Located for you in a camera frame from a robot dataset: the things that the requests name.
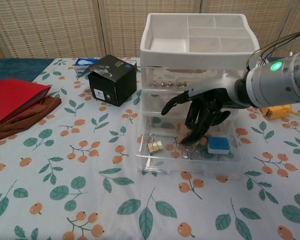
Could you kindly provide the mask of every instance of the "white label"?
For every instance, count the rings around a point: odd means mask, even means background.
[[[105,95],[103,91],[100,91],[98,89],[94,89],[94,94],[98,99],[106,100]]]

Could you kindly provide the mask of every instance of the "black cube box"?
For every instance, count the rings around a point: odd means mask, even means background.
[[[101,58],[88,75],[92,95],[115,106],[121,106],[136,90],[136,67],[119,58]]]

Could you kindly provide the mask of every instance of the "blue sponge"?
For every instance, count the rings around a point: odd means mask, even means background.
[[[210,154],[228,154],[230,145],[226,137],[211,136],[208,138],[208,152]]]

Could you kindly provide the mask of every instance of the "robotic hand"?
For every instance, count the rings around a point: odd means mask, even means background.
[[[185,125],[192,132],[181,141],[183,145],[197,142],[210,126],[226,120],[230,111],[222,111],[222,108],[265,108],[300,103],[300,53],[255,67],[243,78],[231,73],[207,77],[170,99],[161,115],[188,101],[192,103]]]

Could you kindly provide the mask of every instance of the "red folder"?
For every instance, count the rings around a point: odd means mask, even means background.
[[[0,124],[44,98],[50,86],[8,78],[0,81]]]

